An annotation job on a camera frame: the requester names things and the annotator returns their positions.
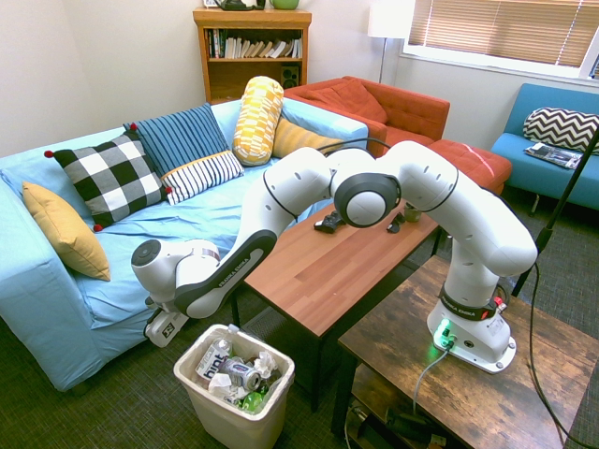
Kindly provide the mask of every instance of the floor lamp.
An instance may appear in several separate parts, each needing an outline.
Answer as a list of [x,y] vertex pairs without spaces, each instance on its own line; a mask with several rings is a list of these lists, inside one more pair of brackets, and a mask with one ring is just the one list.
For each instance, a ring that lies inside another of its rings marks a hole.
[[405,39],[410,36],[415,0],[385,0],[371,5],[368,19],[368,36],[383,37],[383,58],[378,82],[383,78],[383,63],[387,51],[387,39]]
[[[598,141],[599,141],[599,126],[597,126],[597,129],[595,130],[595,133],[592,135],[589,145],[587,146],[586,150],[584,151],[584,154],[580,158],[580,161],[578,162],[578,165],[577,165],[576,169],[574,170],[574,173],[572,174],[572,177],[570,178],[568,185],[566,185],[565,190],[563,191],[562,197],[560,198],[558,205],[555,207],[555,209],[553,210],[553,213],[551,213],[551,216],[549,217],[547,224],[545,225],[545,227],[543,229],[541,229],[541,232],[539,232],[539,235],[536,238],[535,243],[536,243],[536,248],[538,249],[539,254],[541,254],[541,252],[547,246],[549,239],[551,239],[551,235],[553,234],[553,226],[555,225],[555,222],[558,221],[558,218],[560,217],[560,214],[562,213],[562,209],[565,206],[565,203],[567,203],[568,197],[572,193],[572,190],[574,189],[574,186],[577,183],[578,178],[580,177],[580,173],[582,172],[582,169],[584,168],[584,166],[587,164],[587,161],[591,157],[592,151],[594,150]],[[514,287],[514,290],[512,291],[512,296],[514,296],[514,297],[518,296],[518,293],[520,293],[520,290],[524,286],[524,283],[528,279],[528,275],[530,273],[531,273],[531,269],[523,272],[520,275],[520,277],[518,278],[518,281],[516,282],[516,286]]]

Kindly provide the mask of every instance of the rustic wooden table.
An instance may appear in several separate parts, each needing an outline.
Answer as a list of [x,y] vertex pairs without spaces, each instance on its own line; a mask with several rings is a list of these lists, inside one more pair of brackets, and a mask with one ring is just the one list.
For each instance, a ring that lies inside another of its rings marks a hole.
[[[371,402],[366,405],[384,421],[384,402],[393,405],[394,401],[411,398],[420,373],[441,355],[432,345],[426,318],[438,300],[447,268],[445,260],[432,257],[341,336],[342,373],[331,429],[335,434],[343,435],[352,386],[354,396]],[[561,435],[533,386],[530,310],[530,306],[512,297],[504,312],[518,345],[516,358],[504,371],[488,374],[448,356],[422,381],[418,408],[466,447],[563,446]],[[539,310],[534,312],[533,335],[539,382],[569,430],[599,357],[599,341]],[[356,371],[360,362],[363,365]],[[426,447],[412,442],[409,446]]]
[[345,224],[333,234],[315,231],[314,223],[334,211],[331,205],[285,231],[272,253],[245,279],[276,311],[307,329],[315,341],[313,410],[318,406],[322,347],[333,326],[437,228],[436,222],[422,214],[417,223],[405,223],[399,233],[388,233],[388,224],[402,210],[403,203],[373,227]]

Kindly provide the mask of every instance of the window blinds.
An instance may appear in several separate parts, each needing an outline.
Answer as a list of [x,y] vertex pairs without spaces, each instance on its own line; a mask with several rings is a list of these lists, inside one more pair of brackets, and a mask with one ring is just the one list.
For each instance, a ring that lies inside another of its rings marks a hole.
[[580,67],[599,0],[416,0],[410,44]]

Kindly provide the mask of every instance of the lamp shade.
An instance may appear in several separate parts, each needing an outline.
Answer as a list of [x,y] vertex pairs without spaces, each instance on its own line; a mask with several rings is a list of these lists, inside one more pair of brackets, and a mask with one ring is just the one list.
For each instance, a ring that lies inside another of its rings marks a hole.
[[371,5],[368,36],[403,39],[410,36],[415,0],[385,0]]

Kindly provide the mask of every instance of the orange armchair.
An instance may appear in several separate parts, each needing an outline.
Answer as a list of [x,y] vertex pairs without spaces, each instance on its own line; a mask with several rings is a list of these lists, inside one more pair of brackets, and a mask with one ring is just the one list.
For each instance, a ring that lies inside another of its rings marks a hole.
[[[429,146],[441,139],[449,113],[448,101],[354,77],[286,89],[285,97],[363,122],[370,138],[388,145],[413,140]],[[387,148],[369,142],[368,150],[380,157]]]

